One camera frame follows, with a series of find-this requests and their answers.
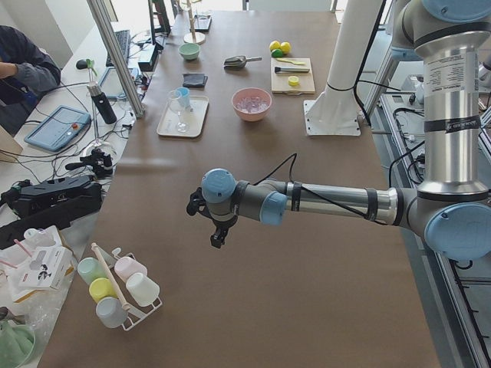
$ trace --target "black napkin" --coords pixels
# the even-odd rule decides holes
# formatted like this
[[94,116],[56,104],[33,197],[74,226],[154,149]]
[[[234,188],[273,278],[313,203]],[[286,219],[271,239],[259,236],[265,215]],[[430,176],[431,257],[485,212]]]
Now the black napkin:
[[203,73],[186,73],[183,77],[183,87],[188,88],[203,88],[208,80],[208,76]]

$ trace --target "green bowl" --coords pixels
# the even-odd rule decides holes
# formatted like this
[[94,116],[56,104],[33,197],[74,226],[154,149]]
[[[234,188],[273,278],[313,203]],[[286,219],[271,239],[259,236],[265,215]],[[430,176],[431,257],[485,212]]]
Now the green bowl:
[[195,60],[199,55],[198,44],[181,44],[179,46],[179,53],[184,60]]

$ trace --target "lime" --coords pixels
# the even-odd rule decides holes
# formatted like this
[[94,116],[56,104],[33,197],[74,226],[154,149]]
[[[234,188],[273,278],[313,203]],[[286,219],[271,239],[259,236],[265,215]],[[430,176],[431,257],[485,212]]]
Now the lime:
[[276,48],[275,50],[271,51],[271,56],[272,58],[281,58],[283,56],[283,51],[281,51],[279,48]]
[[273,51],[279,47],[280,47],[279,41],[273,41],[271,44],[269,44],[270,51]]
[[279,45],[279,49],[281,51],[283,51],[283,54],[287,54],[288,52],[290,52],[292,50],[292,46],[290,45],[289,42],[282,42],[280,45]]

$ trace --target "person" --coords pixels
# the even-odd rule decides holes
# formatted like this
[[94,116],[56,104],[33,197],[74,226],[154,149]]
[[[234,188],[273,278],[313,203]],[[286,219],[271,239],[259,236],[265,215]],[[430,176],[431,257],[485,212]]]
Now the person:
[[60,84],[51,57],[19,30],[0,25],[0,125],[15,135],[43,94]]

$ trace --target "yellow cup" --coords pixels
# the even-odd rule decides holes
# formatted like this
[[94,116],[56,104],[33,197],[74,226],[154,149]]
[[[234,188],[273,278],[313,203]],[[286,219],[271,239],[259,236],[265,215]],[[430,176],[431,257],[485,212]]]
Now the yellow cup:
[[107,278],[96,278],[92,281],[91,286],[89,286],[89,294],[96,303],[105,297],[117,297],[113,285]]

